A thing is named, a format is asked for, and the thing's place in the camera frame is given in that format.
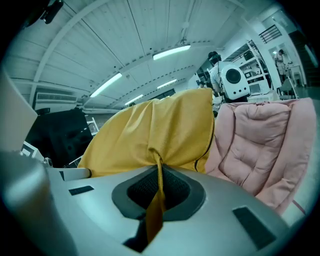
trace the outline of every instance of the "black screen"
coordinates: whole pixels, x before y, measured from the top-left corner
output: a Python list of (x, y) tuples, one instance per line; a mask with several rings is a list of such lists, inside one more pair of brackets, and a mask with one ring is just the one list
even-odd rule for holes
[(92, 138), (85, 114), (73, 109), (39, 115), (26, 141), (50, 158), (53, 167), (62, 168), (81, 157)]

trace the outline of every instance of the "pink cushion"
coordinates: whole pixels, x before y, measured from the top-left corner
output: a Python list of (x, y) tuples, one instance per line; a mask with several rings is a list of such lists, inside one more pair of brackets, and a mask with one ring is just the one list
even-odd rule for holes
[(315, 126), (309, 98), (223, 104), (206, 173), (242, 186), (282, 212), (307, 170)]

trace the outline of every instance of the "white shelf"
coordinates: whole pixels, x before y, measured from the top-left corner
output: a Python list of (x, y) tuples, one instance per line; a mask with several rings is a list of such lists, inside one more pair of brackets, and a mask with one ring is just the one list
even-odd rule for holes
[(253, 58), (245, 61), (244, 63), (240, 64), (240, 65), (239, 65), (239, 68), (242, 68), (243, 66), (248, 65), (248, 64), (251, 63), (251, 62), (256, 62), (256, 61), (257, 61), (257, 59), (256, 59), (255, 57), (253, 57)]
[(269, 73), (263, 73), (263, 74), (258, 74), (258, 75), (255, 75), (255, 76), (253, 76), (253, 77), (249, 77), (249, 78), (247, 78), (246, 80), (247, 81), (250, 81), (250, 80), (253, 80), (253, 79), (256, 79), (256, 78), (261, 78), (261, 77), (263, 77), (264, 75), (268, 75)]
[(251, 82), (249, 83), (249, 86), (253, 86), (253, 85), (256, 85), (256, 84), (261, 84), (263, 83), (265, 80), (260, 80), (260, 81), (257, 81), (257, 82)]

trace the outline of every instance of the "yellow cloth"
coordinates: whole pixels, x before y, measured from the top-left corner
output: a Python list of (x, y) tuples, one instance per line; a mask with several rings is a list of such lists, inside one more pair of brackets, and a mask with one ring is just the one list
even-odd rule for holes
[(166, 210), (162, 164), (205, 173), (213, 130), (212, 90), (185, 90), (118, 112), (95, 135), (78, 167), (100, 177), (158, 166), (158, 191), (145, 217), (150, 243)]

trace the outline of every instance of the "fluorescent light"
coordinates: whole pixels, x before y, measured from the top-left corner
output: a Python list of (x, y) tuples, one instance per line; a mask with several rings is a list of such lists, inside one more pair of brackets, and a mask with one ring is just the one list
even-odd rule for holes
[(127, 102), (126, 104), (124, 104), (124, 105), (129, 105), (131, 102), (135, 102), (136, 100), (142, 98), (143, 96), (144, 96), (144, 95), (141, 94), (141, 95), (139, 95), (138, 97), (135, 97), (135, 98), (133, 98), (132, 100), (128, 101), (128, 102)]
[(170, 82), (166, 82), (166, 83), (164, 83), (164, 84), (162, 84), (162, 85), (158, 86), (158, 87), (157, 87), (157, 89), (160, 89), (160, 88), (162, 88), (162, 87), (165, 87), (165, 86), (171, 85), (172, 83), (174, 83), (174, 82), (176, 82), (176, 81), (177, 81), (177, 79), (174, 79), (174, 80), (172, 80), (172, 81), (170, 81)]
[(106, 89), (109, 85), (117, 81), (122, 77), (121, 73), (116, 73), (113, 77), (111, 77), (108, 81), (106, 81), (103, 85), (101, 85), (94, 93), (90, 95), (91, 98), (96, 97), (99, 93), (101, 93), (104, 89)]
[(171, 48), (171, 49), (168, 49), (168, 50), (164, 50), (164, 51), (155, 53), (154, 55), (152, 55), (152, 57), (153, 57), (153, 60), (155, 61), (155, 60), (158, 60), (160, 58), (163, 58), (163, 57), (171, 55), (171, 54), (175, 54), (175, 53), (178, 53), (178, 52), (186, 51), (190, 47), (191, 47), (190, 44), (174, 47), (174, 48)]

